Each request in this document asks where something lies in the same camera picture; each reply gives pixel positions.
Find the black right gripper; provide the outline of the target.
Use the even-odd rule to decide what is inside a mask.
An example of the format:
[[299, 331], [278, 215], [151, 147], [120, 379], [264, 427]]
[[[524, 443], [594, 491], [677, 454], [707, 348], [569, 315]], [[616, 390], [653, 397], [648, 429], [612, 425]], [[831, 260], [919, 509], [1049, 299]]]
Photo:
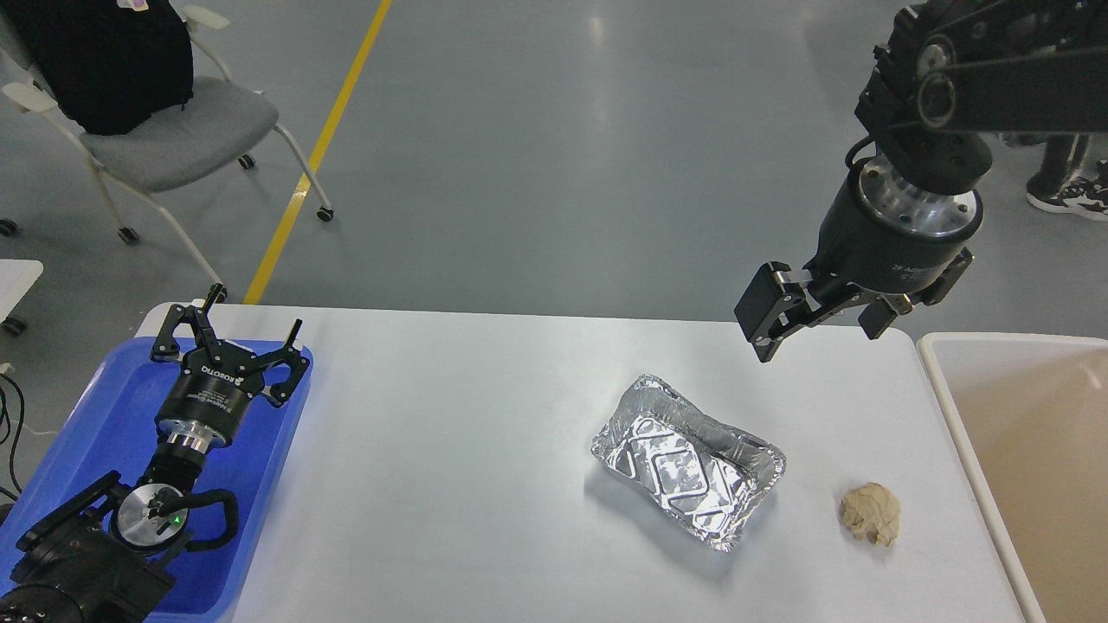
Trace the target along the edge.
[[973, 261], [967, 241], [984, 221], [977, 190], [942, 195], [919, 188], [884, 154], [848, 170], [803, 266], [769, 261], [756, 272], [733, 315], [760, 362], [815, 321], [815, 312], [866, 305], [859, 327], [875, 340], [912, 305], [945, 300]]

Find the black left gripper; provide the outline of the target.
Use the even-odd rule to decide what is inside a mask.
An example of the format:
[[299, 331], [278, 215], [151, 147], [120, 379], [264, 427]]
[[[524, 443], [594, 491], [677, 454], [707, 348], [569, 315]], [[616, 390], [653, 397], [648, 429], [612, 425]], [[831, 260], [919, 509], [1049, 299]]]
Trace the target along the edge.
[[[189, 353], [181, 351], [175, 338], [181, 324], [193, 335], [195, 348]], [[151, 362], [179, 362], [178, 378], [155, 415], [162, 441], [227, 448], [257, 400], [270, 409], [289, 404], [310, 366], [296, 346], [301, 328], [302, 319], [296, 318], [285, 343], [269, 343], [270, 350], [260, 351], [218, 338], [209, 308], [171, 305], [151, 347]]]

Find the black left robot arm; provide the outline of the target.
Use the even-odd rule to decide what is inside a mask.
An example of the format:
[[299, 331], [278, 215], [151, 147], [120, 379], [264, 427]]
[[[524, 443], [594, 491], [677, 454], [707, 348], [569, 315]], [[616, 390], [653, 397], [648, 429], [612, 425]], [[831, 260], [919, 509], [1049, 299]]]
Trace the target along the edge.
[[4, 622], [227, 611], [293, 445], [309, 350], [216, 335], [211, 304], [100, 367], [3, 525]]

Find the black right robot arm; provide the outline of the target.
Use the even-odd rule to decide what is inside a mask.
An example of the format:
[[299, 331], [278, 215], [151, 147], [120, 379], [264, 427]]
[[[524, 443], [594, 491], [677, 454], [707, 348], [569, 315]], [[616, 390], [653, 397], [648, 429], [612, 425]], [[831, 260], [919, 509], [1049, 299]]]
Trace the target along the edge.
[[985, 134], [1105, 131], [1104, 1], [924, 1], [895, 16], [855, 118], [861, 146], [822, 221], [815, 256], [765, 263], [735, 316], [760, 362], [843, 309], [876, 339], [945, 299], [973, 261], [967, 241], [992, 166]]

